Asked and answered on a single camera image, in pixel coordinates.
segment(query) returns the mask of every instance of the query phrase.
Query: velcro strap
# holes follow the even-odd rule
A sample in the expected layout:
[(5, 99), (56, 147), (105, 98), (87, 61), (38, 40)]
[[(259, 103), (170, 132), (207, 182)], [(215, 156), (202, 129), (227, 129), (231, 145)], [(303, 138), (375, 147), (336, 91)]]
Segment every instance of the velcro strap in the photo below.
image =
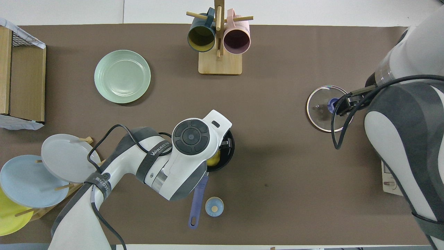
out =
[(150, 152), (147, 153), (145, 158), (140, 163), (139, 168), (136, 172), (136, 178), (142, 183), (145, 183), (145, 177), (147, 176), (148, 171), (150, 171), (154, 162), (157, 160), (161, 153), (165, 152), (165, 150), (169, 149), (170, 147), (172, 147), (172, 145), (167, 140), (163, 140), (159, 142), (156, 146), (154, 146), (154, 148), (152, 148)]
[(109, 174), (99, 174), (98, 172), (92, 173), (85, 181), (85, 183), (91, 183), (95, 185), (103, 194), (103, 200), (106, 200), (111, 194), (111, 183), (108, 181)]
[(418, 214), (412, 214), (415, 216), (416, 222), (426, 235), (433, 236), (444, 241), (444, 223), (430, 220)]

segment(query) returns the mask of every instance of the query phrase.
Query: blue mug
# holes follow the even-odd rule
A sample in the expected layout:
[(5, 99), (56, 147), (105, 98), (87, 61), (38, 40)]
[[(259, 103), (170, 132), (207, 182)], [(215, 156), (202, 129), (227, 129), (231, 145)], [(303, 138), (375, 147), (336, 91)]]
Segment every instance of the blue mug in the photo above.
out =
[(216, 42), (216, 24), (214, 23), (214, 9), (201, 13), (207, 16), (206, 20), (195, 17), (188, 32), (188, 44), (197, 52), (206, 52), (214, 47)]

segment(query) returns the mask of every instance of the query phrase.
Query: pink mug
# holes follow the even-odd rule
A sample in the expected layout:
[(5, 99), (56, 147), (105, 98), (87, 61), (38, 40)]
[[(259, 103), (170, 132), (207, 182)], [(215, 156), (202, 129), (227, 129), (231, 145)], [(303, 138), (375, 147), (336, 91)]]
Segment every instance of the pink mug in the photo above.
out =
[(251, 45), (250, 24), (248, 21), (234, 22), (233, 18), (236, 17), (241, 16), (236, 15), (234, 9), (229, 9), (223, 34), (223, 46), (232, 54), (243, 54)]

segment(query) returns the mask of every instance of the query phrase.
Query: white tile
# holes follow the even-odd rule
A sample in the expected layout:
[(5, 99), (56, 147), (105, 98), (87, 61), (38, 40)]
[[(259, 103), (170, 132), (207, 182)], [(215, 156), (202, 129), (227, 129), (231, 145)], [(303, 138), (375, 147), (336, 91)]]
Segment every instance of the white tile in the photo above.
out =
[[(125, 0), (124, 23), (184, 23), (186, 11), (206, 12), (212, 0)], [(442, 4), (437, 0), (227, 0), (225, 10), (254, 16), (250, 24), (410, 26)]]
[(1, 0), (0, 17), (16, 25), (118, 24), (123, 0)]

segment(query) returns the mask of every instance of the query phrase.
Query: brown tabletop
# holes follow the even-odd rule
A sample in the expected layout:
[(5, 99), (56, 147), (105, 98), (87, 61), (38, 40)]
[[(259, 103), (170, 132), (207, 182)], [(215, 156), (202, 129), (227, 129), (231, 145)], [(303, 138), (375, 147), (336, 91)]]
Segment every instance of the brown tabletop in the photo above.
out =
[[(37, 131), (0, 129), (0, 165), (39, 155), (43, 141), (57, 133), (97, 141), (117, 123), (171, 132), (181, 120), (211, 109), (233, 123), (235, 155), (210, 173), (204, 197), (220, 197), (223, 214), (211, 218), (202, 209), (191, 230), (192, 194), (168, 202), (127, 175), (100, 209), (126, 243), (428, 244), (404, 198), (382, 191), (380, 161), (363, 128), (365, 111), (352, 121), (341, 150), (305, 115), (307, 97), (319, 86), (363, 87), (403, 28), (253, 25), (240, 76), (200, 75), (198, 54), (186, 42), (187, 24), (23, 29), (48, 46), (47, 123)], [(139, 53), (151, 68), (147, 93), (127, 105), (105, 100), (94, 85), (98, 61), (117, 49)], [(115, 132), (103, 143), (102, 158), (123, 135)], [(64, 204), (0, 243), (50, 242)]]

